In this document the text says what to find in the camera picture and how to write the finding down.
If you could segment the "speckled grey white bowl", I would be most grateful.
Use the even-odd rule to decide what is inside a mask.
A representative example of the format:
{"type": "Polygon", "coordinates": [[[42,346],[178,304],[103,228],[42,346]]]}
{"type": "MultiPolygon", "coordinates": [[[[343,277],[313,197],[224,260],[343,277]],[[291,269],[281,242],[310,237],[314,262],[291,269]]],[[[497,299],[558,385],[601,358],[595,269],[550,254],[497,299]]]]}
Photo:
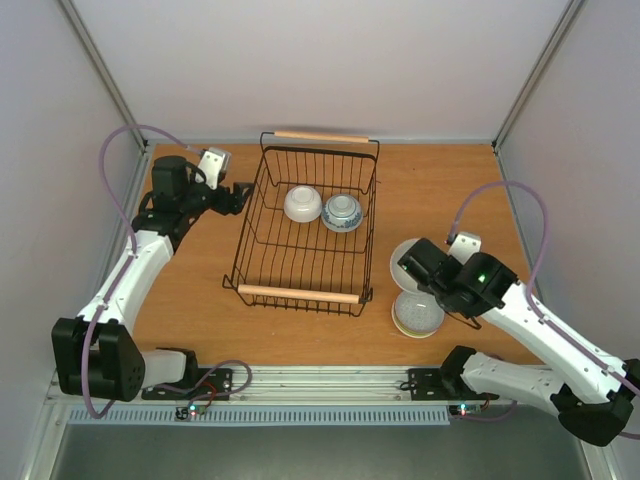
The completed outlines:
{"type": "Polygon", "coordinates": [[[416,332],[438,330],[444,322],[444,311],[431,294],[411,294],[402,292],[393,303],[399,320],[416,332]]]}

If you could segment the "plain white bowl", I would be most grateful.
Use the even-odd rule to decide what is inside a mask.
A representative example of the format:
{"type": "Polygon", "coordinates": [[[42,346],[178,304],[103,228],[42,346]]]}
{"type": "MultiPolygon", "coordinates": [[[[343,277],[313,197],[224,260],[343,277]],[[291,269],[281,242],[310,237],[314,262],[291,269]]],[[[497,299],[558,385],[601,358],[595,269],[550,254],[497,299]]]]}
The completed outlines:
{"type": "Polygon", "coordinates": [[[287,193],[284,213],[291,221],[310,223],[320,216],[322,206],[322,199],[315,188],[298,185],[287,193]]]}

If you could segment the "blue patterned white bowl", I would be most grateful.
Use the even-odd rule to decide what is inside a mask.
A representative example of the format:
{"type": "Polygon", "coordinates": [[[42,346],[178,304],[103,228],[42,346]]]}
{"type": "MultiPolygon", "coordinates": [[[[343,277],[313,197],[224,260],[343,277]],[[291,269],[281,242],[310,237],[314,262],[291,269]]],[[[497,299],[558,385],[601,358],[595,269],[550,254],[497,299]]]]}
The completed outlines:
{"type": "Polygon", "coordinates": [[[349,233],[360,226],[363,220],[362,207],[352,195],[336,194],[323,205],[321,220],[333,232],[349,233]]]}

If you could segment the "ribbed white bowl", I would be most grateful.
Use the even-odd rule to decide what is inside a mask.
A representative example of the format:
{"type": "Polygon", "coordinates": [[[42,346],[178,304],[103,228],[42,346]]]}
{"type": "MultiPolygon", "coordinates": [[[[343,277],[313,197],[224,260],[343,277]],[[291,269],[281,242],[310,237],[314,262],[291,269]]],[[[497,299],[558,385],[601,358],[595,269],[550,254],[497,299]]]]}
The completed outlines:
{"type": "Polygon", "coordinates": [[[399,261],[417,241],[418,238],[403,241],[394,249],[390,258],[390,272],[393,281],[401,290],[411,294],[423,294],[424,290],[421,290],[418,282],[399,265],[399,261]]]}

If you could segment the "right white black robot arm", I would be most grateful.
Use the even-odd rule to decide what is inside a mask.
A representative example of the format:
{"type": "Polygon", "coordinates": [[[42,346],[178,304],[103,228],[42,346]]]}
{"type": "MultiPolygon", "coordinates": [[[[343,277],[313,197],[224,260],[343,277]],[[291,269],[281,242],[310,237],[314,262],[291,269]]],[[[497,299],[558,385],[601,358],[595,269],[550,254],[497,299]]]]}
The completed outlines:
{"type": "Polygon", "coordinates": [[[493,394],[533,406],[598,447],[623,435],[639,395],[638,360],[622,360],[586,340],[531,297],[517,274],[488,253],[475,251],[461,259],[421,238],[395,263],[445,312],[483,318],[545,364],[535,369],[457,346],[440,367],[447,393],[493,394]]]}

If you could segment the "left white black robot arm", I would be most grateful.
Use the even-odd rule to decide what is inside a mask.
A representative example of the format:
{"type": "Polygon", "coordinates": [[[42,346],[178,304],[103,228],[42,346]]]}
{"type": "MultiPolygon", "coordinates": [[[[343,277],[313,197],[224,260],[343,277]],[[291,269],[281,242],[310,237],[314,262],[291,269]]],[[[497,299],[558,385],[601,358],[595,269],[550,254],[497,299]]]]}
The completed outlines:
{"type": "Polygon", "coordinates": [[[151,189],[131,222],[133,235],[103,285],[73,318],[52,329],[58,384],[67,395],[131,401],[150,387],[179,398],[195,395],[202,375],[196,355],[178,347],[141,351],[132,338],[138,313],[159,273],[206,212],[238,215],[250,183],[224,185],[229,152],[209,148],[198,163],[163,156],[151,170],[151,189]]]}

